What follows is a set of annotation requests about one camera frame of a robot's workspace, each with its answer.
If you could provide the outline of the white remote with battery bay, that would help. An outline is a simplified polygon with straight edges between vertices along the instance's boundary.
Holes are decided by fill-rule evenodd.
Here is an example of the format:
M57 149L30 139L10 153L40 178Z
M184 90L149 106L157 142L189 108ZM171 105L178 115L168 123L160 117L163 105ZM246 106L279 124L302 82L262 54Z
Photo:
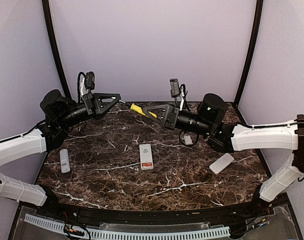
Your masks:
M142 170L154 168L151 144L140 144L140 167Z

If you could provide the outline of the white battery cover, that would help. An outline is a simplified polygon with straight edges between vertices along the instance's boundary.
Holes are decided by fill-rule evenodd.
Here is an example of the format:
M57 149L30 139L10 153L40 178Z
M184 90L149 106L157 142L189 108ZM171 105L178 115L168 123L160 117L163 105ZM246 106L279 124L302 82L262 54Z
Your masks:
M192 141L190 135L185 135L185 136L184 136L184 142L185 142L185 145L187 145L187 146L190 146L190 145L193 144L193 141Z

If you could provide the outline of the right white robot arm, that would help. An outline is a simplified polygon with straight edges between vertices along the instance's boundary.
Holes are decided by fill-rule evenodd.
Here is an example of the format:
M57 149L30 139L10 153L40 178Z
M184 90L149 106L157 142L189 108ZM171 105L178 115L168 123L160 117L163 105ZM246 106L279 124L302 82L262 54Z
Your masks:
M257 217L266 203L304 176L304 114L287 122L247 125L224 124L228 104L216 94L208 93L197 107L197 113L180 110L171 104L144 107L143 113L166 129L180 129L203 136L207 144L220 153L251 149L287 149L291 155L272 177L258 188L257 198L247 205L247 213Z

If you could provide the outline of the yellow handled screwdriver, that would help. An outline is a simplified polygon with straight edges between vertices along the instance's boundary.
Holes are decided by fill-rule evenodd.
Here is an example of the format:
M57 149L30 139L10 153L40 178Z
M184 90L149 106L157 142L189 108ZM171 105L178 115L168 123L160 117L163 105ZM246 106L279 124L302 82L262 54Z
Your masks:
M137 113L139 113L139 114L141 114L141 115L143 115L143 116L145 116L145 117L148 117L148 115L146 115L146 114L143 112L142 107L140 107L140 106L138 106L138 105L136 105L136 104L134 104L134 103L125 102L125 101L123 101L123 100L119 100L119 102L125 104L125 105L128 106L131 110L133 110L133 111L135 111L135 112L137 112Z

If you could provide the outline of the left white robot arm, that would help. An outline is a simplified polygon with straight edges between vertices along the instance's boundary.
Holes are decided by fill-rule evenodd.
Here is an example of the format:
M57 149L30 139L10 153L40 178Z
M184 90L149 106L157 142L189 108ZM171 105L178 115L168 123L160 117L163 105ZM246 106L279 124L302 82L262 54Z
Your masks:
M121 99L118 93L92 93L83 96L83 102L63 97L59 90L46 94L40 107L45 119L31 130L0 140L0 167L17 159L59 148L69 130L86 120L104 117ZM0 172L0 198L42 206L52 218L62 214L62 206L51 198L55 194L46 186L29 184Z

